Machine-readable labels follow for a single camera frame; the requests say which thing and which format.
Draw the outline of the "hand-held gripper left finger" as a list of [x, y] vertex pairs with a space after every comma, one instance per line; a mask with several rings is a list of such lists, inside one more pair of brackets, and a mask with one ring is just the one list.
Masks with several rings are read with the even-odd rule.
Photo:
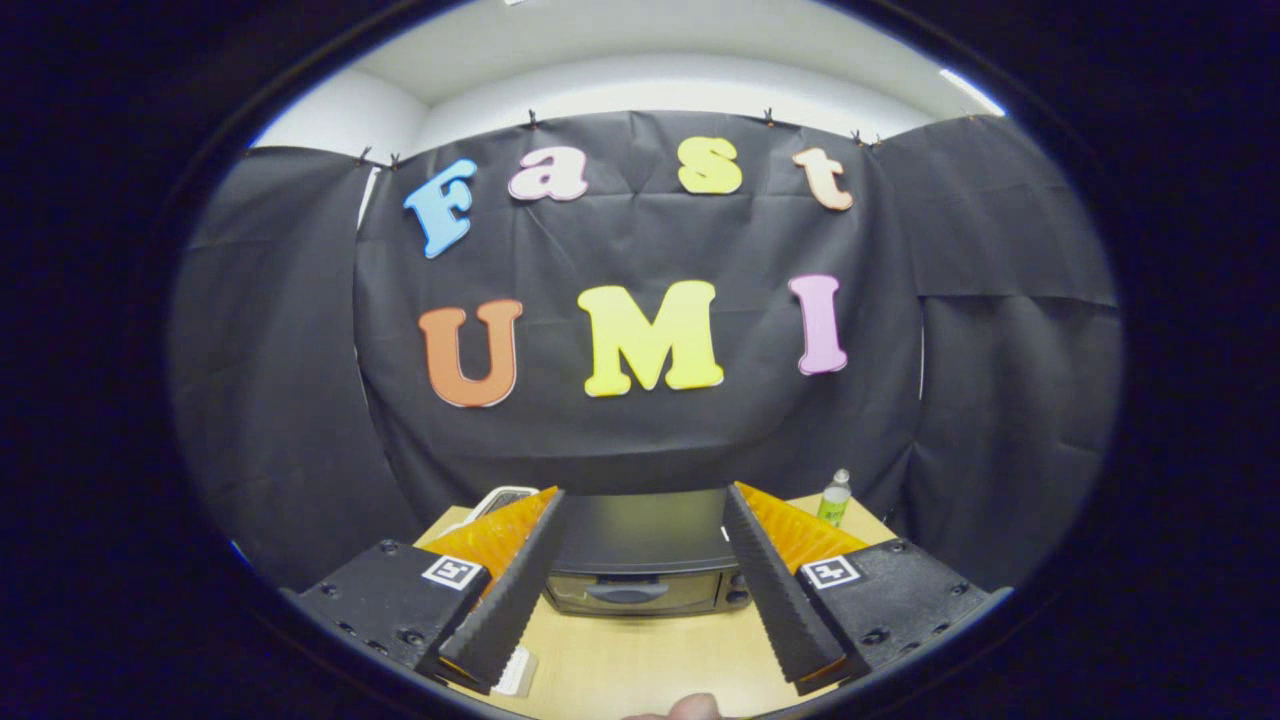
[[556, 560], [563, 503], [550, 487], [425, 544], [384, 539], [289, 597], [390, 662], [489, 694]]

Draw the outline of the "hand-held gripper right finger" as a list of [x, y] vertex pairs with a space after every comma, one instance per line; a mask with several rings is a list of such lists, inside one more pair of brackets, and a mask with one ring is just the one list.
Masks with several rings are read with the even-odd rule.
[[856, 538], [742, 483], [723, 525], [799, 694], [892, 676], [1001, 601], [908, 539]]

